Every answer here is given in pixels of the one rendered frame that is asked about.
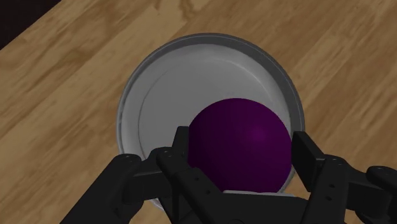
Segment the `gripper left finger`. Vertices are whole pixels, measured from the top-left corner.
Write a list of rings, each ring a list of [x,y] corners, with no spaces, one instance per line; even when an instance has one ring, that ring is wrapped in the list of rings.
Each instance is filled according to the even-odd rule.
[[[188,127],[146,160],[114,157],[60,224],[129,224],[144,201],[160,199],[172,224],[224,224],[222,193],[187,162]]]

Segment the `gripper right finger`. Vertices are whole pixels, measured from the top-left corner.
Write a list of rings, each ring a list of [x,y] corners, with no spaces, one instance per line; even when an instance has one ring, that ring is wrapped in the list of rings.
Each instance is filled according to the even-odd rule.
[[[397,224],[397,170],[370,166],[361,172],[323,153],[304,131],[293,133],[292,164],[310,192],[300,224],[346,224],[354,211],[364,224]]]

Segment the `purple ball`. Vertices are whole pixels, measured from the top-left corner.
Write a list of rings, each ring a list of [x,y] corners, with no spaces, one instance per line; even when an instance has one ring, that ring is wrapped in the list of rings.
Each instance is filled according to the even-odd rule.
[[[221,191],[278,192],[291,165],[291,137],[280,118],[247,99],[203,109],[189,126],[188,163]]]

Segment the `white round bowl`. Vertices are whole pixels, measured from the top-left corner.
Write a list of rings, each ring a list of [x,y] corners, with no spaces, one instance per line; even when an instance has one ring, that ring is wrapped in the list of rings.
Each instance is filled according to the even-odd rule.
[[[303,130],[298,92],[285,70],[256,45],[226,34],[193,34],[147,56],[129,78],[118,106],[120,153],[147,158],[206,106],[244,98],[270,108],[290,131]]]

